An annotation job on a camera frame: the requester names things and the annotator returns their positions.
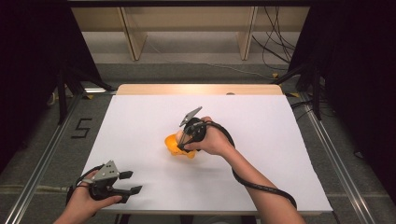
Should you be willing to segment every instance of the orange object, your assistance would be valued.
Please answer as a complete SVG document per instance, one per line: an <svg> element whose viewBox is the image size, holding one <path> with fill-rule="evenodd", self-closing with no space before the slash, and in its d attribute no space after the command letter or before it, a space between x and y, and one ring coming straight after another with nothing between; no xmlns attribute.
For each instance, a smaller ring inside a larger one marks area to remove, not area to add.
<svg viewBox="0 0 396 224"><path fill-rule="evenodd" d="M190 159L194 158L194 156L195 156L196 150L186 152L186 151L183 151L180 148L178 148L175 134L171 134L171 135L167 136L165 138L165 144L173 156L186 155Z"/></svg>

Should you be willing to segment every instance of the gray carpet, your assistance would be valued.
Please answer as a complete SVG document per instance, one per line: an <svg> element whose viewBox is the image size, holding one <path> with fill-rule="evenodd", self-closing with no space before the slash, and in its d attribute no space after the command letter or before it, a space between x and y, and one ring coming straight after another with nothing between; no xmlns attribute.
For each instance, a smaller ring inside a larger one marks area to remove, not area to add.
<svg viewBox="0 0 396 224"><path fill-rule="evenodd" d="M123 83L269 83L273 73L283 74L261 64L228 65L238 70L259 75L241 73L230 68L219 68L208 64L97 64L104 82L119 86ZM284 92L296 92L294 85L298 77L282 84ZM288 98L291 104L300 102L300 98ZM98 94L92 99L82 99L73 113L64 136L49 167L40 181L40 186L68 187L82 172L95 137L100 129L111 95ZM381 187L371 168L353 155L354 144L347 130L338 120L336 113L325 102L320 105L323 124L339 151L346 168L375 215L378 223L395 223L396 207ZM57 104L50 106L37 123L35 132L26 139L26 148L20 150L0 175L1 186L16 185L12 189L0 191L0 222L4 222L11 206L18 198L21 187L29 179L40 159L48 141L54 133L59 114ZM295 117L302 132L312 165L328 195L335 214L305 216L307 223L360 223L323 145L313 128L304 106L294 109ZM86 138L76 130L80 119L92 119L82 123L90 128ZM35 193L21 223L51 223L64 209L65 192L38 190ZM98 213L90 223L113 223L115 215ZM178 219L167 216L133 216L130 223L175 223Z"/></svg>

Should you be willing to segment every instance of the white tabletop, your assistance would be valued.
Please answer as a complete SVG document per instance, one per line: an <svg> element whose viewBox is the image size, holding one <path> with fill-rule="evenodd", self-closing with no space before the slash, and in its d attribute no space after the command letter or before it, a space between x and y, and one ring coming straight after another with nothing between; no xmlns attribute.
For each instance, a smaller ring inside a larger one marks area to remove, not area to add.
<svg viewBox="0 0 396 224"><path fill-rule="evenodd" d="M284 95L116 95L110 103L84 172L114 160L133 171L118 189L142 185L126 204L108 211L131 214L255 214L245 187L221 157L204 151L194 159L172 156L164 144L185 114L211 116L236 148L278 188L291 194L302 213L332 208L313 170Z"/></svg>

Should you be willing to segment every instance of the person's left hand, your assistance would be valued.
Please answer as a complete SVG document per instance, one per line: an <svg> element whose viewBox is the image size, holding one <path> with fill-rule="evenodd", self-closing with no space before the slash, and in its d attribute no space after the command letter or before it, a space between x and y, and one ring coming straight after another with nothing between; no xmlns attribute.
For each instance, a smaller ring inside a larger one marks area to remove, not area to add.
<svg viewBox="0 0 396 224"><path fill-rule="evenodd" d="M93 171L86 176L92 178L98 171ZM112 196L101 201L91 198L88 190L88 184L81 182L70 198L64 212L55 221L55 223L84 223L100 209L119 202L121 196Z"/></svg>

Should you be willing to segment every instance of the human arm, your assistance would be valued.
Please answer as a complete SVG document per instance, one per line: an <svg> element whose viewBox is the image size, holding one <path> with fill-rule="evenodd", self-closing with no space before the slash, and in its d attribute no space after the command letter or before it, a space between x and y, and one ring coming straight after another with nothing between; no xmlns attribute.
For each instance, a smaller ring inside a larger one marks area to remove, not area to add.
<svg viewBox="0 0 396 224"><path fill-rule="evenodd" d="M203 121L212 121L210 117ZM208 126L203 141L184 146L186 149L200 148L212 155L224 158L234 171L248 182L276 188L276 186L252 166L238 150L229 142L227 137L217 128ZM259 211L263 223L304 223L303 218L290 203L282 196L262 190L246 188L252 201Z"/></svg>
<svg viewBox="0 0 396 224"><path fill-rule="evenodd" d="M87 178L93 177L97 171L93 171L87 175ZM63 213L54 222L55 224L79 224L84 223L92 217L100 209L117 203L122 199L121 196L112 196L101 201L91 198L88 190L88 184L82 182L73 192L69 203Z"/></svg>

